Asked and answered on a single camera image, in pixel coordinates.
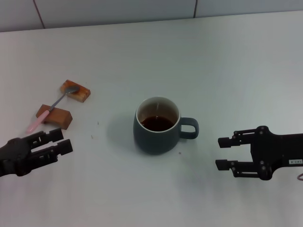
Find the table surface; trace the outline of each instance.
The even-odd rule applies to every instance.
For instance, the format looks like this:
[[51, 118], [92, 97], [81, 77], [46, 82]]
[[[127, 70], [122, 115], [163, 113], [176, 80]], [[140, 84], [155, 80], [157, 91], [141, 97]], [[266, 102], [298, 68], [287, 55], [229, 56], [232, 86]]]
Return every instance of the table surface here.
[[[303, 132], [302, 20], [298, 11], [1, 33], [1, 145], [66, 79], [91, 95], [58, 104], [73, 116], [63, 132], [73, 153], [0, 178], [0, 226], [301, 226], [303, 168], [262, 181], [214, 161], [251, 160], [249, 146], [219, 148], [234, 130]], [[199, 137], [161, 156], [140, 152], [133, 116], [152, 96], [196, 118]]]

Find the wooden block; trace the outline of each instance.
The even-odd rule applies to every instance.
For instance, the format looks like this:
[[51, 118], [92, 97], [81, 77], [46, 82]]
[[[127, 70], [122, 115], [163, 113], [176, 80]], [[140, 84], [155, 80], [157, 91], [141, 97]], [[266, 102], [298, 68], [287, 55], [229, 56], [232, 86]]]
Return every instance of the wooden block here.
[[62, 93], [64, 93], [64, 90], [67, 88], [67, 87], [70, 87], [70, 86], [74, 86], [74, 85], [77, 85], [80, 87], [80, 90], [78, 92], [74, 92], [74, 93], [70, 93], [70, 94], [67, 94], [67, 96], [73, 98], [73, 99], [76, 99], [77, 101], [79, 102], [82, 102], [84, 103], [84, 101], [89, 97], [90, 95], [90, 90], [88, 90], [87, 88], [79, 85], [79, 84], [76, 84], [72, 81], [70, 81], [69, 79], [66, 80], [64, 82], [64, 84], [61, 86], [60, 88], [60, 91]]
[[[36, 113], [36, 117], [39, 117], [45, 110], [49, 110], [49, 105], [42, 105], [38, 112]], [[54, 108], [49, 115], [45, 118], [44, 123], [51, 123], [59, 126], [62, 129], [67, 130], [68, 126], [72, 121], [71, 113], [67, 110]]]

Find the pink spoon handle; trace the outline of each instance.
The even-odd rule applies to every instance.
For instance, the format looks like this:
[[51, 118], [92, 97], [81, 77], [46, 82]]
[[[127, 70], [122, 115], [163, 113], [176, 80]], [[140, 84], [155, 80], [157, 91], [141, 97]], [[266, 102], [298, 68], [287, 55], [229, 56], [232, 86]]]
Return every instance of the pink spoon handle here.
[[49, 111], [45, 110], [43, 112], [43, 114], [41, 114], [37, 120], [32, 123], [28, 128], [27, 128], [27, 133], [32, 133], [37, 127], [38, 125], [49, 115]]

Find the spoon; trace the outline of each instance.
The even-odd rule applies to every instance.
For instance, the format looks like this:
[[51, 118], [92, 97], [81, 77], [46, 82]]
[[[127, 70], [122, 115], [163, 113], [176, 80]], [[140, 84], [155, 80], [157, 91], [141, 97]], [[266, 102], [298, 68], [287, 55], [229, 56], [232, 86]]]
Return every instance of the spoon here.
[[68, 93], [73, 93], [73, 92], [77, 92], [79, 91], [80, 87], [79, 86], [70, 86], [67, 87], [64, 90], [64, 94], [63, 96], [61, 96], [61, 98], [59, 98], [50, 108], [49, 110], [45, 110], [38, 118], [37, 120], [32, 123], [28, 128], [27, 128], [27, 133], [32, 133], [37, 127], [38, 125], [49, 115], [49, 113], [54, 109], [54, 107], [64, 98], [64, 96]]

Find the mug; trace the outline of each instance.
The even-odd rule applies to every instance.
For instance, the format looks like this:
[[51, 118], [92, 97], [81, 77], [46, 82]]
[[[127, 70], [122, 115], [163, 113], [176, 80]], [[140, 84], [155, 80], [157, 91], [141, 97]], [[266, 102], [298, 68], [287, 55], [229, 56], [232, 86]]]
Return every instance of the mug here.
[[[181, 131], [181, 125], [191, 125], [195, 131]], [[133, 131], [136, 144], [145, 152], [157, 155], [173, 149], [180, 138], [197, 138], [199, 124], [193, 118], [181, 117], [176, 104], [158, 96], [145, 99], [139, 105]]]

